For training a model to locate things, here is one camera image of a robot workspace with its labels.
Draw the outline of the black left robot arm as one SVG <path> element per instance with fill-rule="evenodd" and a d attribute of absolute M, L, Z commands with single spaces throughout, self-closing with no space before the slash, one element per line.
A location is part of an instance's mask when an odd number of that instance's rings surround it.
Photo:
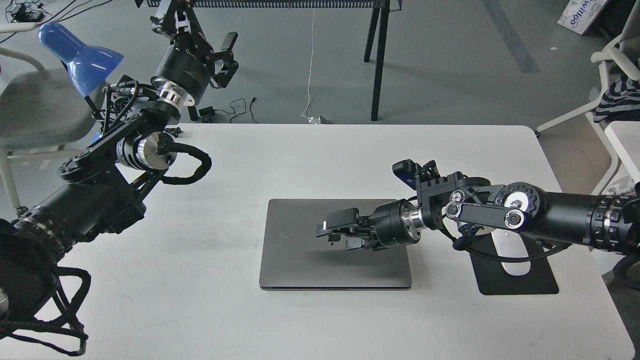
<path fill-rule="evenodd" d="M 1 337 L 41 344 L 67 356 L 86 351 L 88 335 L 77 313 L 89 293 L 85 269 L 59 261 L 77 243 L 119 234 L 144 218 L 143 201 L 158 183 L 190 185 L 212 166 L 203 150 L 166 132 L 181 110 L 195 112 L 208 86 L 225 88 L 238 70 L 229 32 L 215 51 L 195 7 L 202 0 L 162 0 L 151 29 L 169 39 L 150 83 L 128 76 L 105 80 L 122 55 L 82 43 L 58 22 L 39 27 L 38 39 L 70 71 L 83 97 L 106 96 L 102 135 L 59 167 L 63 185 L 39 205 L 18 208 L 1 221 Z"/>

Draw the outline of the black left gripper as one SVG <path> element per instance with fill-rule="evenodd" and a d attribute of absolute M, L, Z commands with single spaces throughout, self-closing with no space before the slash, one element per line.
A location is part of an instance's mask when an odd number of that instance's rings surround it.
<path fill-rule="evenodd" d="M 154 75 L 151 84 L 158 88 L 161 82 L 172 82 L 185 90 L 194 100 L 201 100 L 210 79 L 217 88 L 226 88 L 239 68 L 234 59 L 233 47 L 237 32 L 229 32 L 222 41 L 221 50 L 213 46 L 199 31 L 191 33 L 189 14 L 191 0 L 149 0 L 149 7 L 156 8 L 151 16 L 151 30 L 155 34 L 174 37 Z M 215 73 L 215 62 L 221 68 Z"/>

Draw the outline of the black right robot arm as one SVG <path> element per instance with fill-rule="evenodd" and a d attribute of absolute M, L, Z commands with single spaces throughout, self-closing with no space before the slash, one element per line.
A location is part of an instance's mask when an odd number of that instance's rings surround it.
<path fill-rule="evenodd" d="M 419 242 L 423 229 L 447 237 L 443 219 L 457 223 L 460 237 L 451 237 L 455 250 L 503 262 L 522 263 L 555 255 L 572 244 L 622 255 L 613 268 L 615 278 L 629 289 L 639 281 L 627 275 L 639 262 L 639 197 L 617 194 L 553 193 L 527 182 L 493 185 L 487 178 L 459 171 L 442 177 L 435 161 L 420 165 L 411 159 L 396 162 L 394 175 L 416 191 L 416 204 L 398 199 L 361 215 L 355 207 L 329 212 L 317 226 L 316 237 L 346 249 L 406 247 Z M 474 248 L 484 234 L 501 229 L 531 239 L 545 248 L 526 257 L 492 255 Z"/>

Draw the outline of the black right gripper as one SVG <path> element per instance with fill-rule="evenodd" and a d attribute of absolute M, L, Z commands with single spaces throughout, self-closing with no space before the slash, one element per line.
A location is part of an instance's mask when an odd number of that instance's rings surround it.
<path fill-rule="evenodd" d="M 421 238 L 421 221 L 407 199 L 384 203 L 369 216 L 361 216 L 356 207 L 329 212 L 315 230 L 315 237 L 327 237 L 329 243 L 345 241 L 347 251 L 371 249 L 381 251 L 417 244 Z"/>

